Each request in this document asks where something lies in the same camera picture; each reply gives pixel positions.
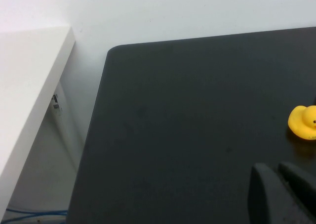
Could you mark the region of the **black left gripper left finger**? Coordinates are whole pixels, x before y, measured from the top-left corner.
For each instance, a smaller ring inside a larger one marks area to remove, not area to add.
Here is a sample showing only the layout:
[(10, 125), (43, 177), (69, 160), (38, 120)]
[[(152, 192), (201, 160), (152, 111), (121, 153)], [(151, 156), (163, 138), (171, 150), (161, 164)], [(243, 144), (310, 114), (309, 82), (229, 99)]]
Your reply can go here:
[(301, 202), (278, 168), (252, 166), (248, 190), (251, 224), (314, 224), (316, 202)]

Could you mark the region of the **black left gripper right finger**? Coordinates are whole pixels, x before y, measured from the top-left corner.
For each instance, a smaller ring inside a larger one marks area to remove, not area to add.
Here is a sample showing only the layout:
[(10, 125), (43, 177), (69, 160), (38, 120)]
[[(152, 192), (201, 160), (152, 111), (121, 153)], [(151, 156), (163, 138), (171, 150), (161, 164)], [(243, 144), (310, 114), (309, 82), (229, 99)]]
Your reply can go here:
[(315, 176), (289, 162), (279, 163), (278, 171), (301, 202), (316, 201)]

